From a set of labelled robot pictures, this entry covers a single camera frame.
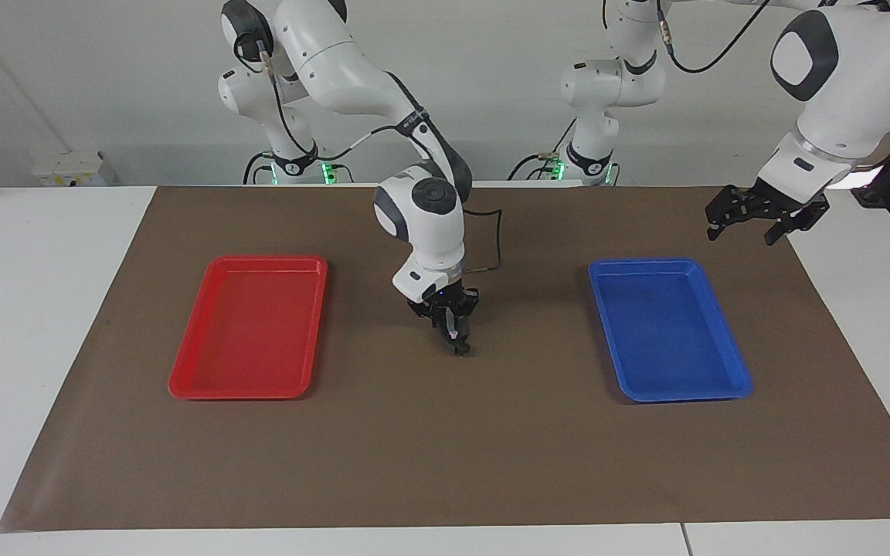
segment brown paper surface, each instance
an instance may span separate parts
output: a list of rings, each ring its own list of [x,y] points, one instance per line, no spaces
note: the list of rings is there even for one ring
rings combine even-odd
[[[890,517],[890,418],[788,242],[707,242],[714,189],[477,190],[504,268],[474,274],[474,354],[392,288],[409,246],[368,189],[161,188],[0,531],[420,527]],[[469,266],[494,257],[469,219]],[[325,257],[314,384],[295,402],[185,402],[167,379],[206,265]],[[688,256],[755,393],[636,405],[586,267]]]

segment table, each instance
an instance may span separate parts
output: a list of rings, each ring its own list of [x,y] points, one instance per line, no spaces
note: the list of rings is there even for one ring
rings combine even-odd
[[[0,515],[153,192],[0,189]],[[847,192],[829,196],[834,208],[819,226],[790,239],[890,412],[890,217],[861,210]],[[67,249],[52,249],[61,239]],[[254,554],[678,555],[691,548],[702,556],[877,554],[883,546],[890,551],[890,520],[0,535],[0,554],[79,554],[89,547],[102,554],[218,554],[241,547]]]

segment green led light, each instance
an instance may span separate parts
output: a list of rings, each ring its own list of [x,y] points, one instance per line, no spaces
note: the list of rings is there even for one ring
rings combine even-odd
[[[321,162],[321,175],[324,176],[325,184],[331,185],[338,181],[338,177],[335,175],[335,168],[332,168],[328,162]]]
[[[616,162],[610,163],[610,168],[606,170],[606,180],[603,185],[617,185],[617,179],[620,177],[620,164]]]

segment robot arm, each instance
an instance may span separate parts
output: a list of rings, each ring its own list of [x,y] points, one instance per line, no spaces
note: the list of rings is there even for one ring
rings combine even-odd
[[[227,88],[232,91],[230,98],[238,100],[243,91],[243,98],[249,100],[236,102],[236,112],[258,120],[275,151],[293,147],[296,154],[318,159],[317,147],[297,146],[306,142],[297,137],[299,131],[290,126],[290,120],[292,114],[300,116],[289,108],[281,110],[286,102],[304,95],[340,114],[384,116],[416,149],[423,161],[377,188],[374,211],[388,233],[413,246],[393,285],[414,313],[431,319],[452,352],[467,354],[467,317],[479,302],[477,291],[462,284],[462,204],[469,199],[473,180],[469,166],[403,82],[363,56],[346,28],[342,0],[281,0],[272,21],[246,0],[229,0],[222,14],[226,38],[234,37],[236,52],[248,63],[261,60],[262,64],[252,67],[264,71],[241,76],[250,91],[245,91],[244,84],[238,86],[235,76],[227,77],[226,85],[230,79],[234,83]],[[275,98],[275,87],[280,99]],[[229,105],[225,94],[223,99]],[[283,128],[285,121],[297,141]],[[300,133],[306,140],[311,134],[306,126]]]
[[[727,0],[756,5],[763,0]],[[771,0],[770,6],[805,10],[820,0]],[[614,0],[606,15],[606,36],[613,59],[577,63],[562,75],[562,97],[576,111],[576,131],[559,152],[566,179],[603,183],[620,127],[609,115],[614,107],[647,106],[664,94],[663,60],[657,48],[668,36],[663,17],[672,0]],[[665,46],[671,48],[671,39]]]
[[[706,208],[709,237],[748,219],[774,219],[773,244],[811,229],[829,208],[823,190],[869,156],[890,131],[890,12],[840,6],[805,11],[771,56],[776,81],[806,103],[755,186],[728,186]]]

